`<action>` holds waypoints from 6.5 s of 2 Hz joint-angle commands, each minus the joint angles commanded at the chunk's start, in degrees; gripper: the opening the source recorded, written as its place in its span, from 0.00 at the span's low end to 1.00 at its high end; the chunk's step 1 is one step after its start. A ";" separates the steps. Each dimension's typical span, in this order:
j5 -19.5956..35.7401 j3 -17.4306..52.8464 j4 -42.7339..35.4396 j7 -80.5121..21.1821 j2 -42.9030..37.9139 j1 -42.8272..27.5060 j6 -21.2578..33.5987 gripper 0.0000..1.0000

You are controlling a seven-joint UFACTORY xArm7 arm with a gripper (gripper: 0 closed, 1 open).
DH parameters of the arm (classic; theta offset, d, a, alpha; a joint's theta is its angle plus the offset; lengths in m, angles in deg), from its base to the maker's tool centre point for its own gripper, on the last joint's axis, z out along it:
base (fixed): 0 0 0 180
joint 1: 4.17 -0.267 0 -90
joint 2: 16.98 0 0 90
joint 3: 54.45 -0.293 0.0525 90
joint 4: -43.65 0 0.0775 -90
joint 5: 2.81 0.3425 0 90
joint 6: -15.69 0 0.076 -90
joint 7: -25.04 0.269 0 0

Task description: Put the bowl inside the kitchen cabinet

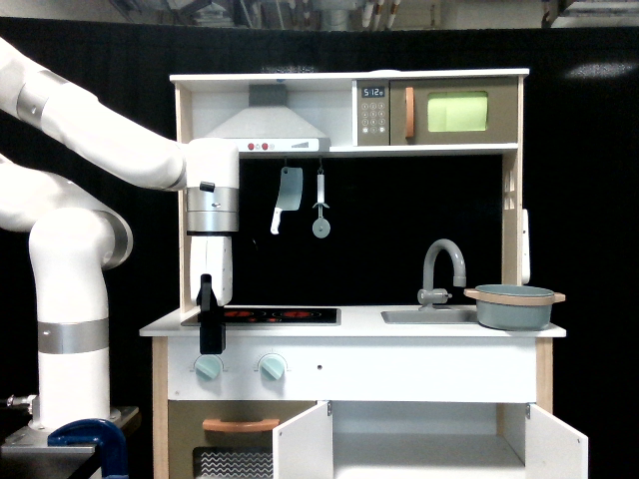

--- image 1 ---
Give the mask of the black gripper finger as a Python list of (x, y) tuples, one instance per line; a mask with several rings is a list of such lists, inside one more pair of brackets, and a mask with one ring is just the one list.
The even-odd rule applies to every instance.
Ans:
[(196, 297), (200, 308), (200, 352), (223, 353), (226, 349), (226, 325), (223, 323), (224, 308), (218, 305), (212, 288), (212, 277), (203, 273), (200, 277), (200, 290)]

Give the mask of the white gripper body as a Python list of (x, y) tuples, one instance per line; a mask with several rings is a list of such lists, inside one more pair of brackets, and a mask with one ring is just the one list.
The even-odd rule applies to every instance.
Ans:
[(201, 276), (208, 274), (218, 305), (228, 304), (233, 296), (232, 238), (225, 236), (191, 237), (190, 293), (191, 300), (201, 289)]

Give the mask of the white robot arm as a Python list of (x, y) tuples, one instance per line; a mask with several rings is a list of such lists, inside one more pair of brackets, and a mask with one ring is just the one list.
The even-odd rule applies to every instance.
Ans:
[[(166, 139), (9, 43), (1, 46), (1, 108), (128, 184), (184, 192), (193, 240), (192, 298), (206, 317), (230, 302), (240, 185), (233, 142)], [(36, 425), (55, 430), (107, 418), (109, 306), (103, 273), (129, 257), (129, 225), (72, 181), (3, 160), (1, 227), (29, 237), (38, 321)]]

